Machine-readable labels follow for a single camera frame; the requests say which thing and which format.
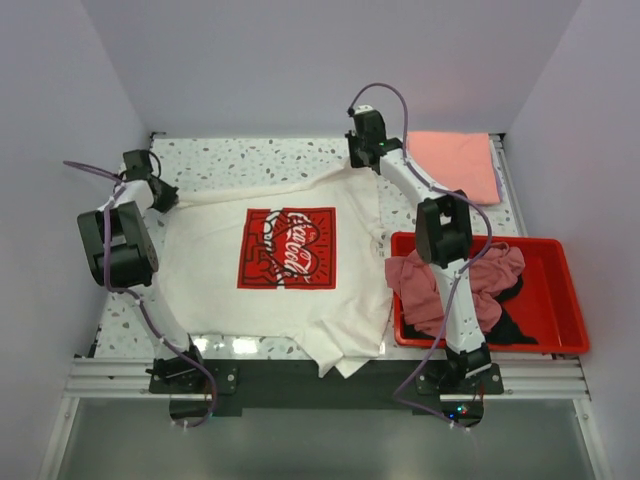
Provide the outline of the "white printed t shirt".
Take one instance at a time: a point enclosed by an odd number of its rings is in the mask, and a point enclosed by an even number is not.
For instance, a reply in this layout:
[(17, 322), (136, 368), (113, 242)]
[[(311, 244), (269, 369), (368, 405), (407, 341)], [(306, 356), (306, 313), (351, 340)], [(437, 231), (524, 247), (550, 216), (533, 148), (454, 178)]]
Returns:
[(297, 184), (184, 195), (158, 287), (191, 334), (295, 341), (320, 373), (378, 356), (392, 294), (375, 175), (338, 165)]

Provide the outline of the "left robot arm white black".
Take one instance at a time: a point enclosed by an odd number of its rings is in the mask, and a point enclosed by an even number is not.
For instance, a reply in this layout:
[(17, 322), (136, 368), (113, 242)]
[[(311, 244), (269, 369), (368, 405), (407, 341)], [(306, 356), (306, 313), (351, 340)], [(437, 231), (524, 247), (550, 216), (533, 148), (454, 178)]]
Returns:
[(201, 353), (181, 327), (157, 284), (160, 262), (143, 215), (167, 213), (178, 203), (178, 188), (161, 178), (159, 157), (150, 150), (123, 154), (124, 170), (66, 161), (68, 167), (114, 183), (108, 200), (80, 214), (77, 225), (94, 281), (122, 295), (145, 328), (155, 358), (147, 371), (171, 392), (199, 392), (211, 384)]

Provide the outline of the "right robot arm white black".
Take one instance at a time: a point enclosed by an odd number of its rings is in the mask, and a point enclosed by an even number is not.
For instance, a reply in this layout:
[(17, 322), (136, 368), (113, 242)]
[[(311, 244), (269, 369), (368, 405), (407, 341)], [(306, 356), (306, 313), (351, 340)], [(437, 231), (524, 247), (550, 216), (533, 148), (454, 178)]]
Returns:
[(347, 114), (354, 121), (345, 134), (351, 166), (373, 170), (416, 204), (415, 250), (434, 274), (445, 313), (445, 379), (452, 390), (469, 392), (491, 367), (471, 290), (472, 204), (421, 173), (402, 141), (387, 135), (379, 111), (364, 105)]

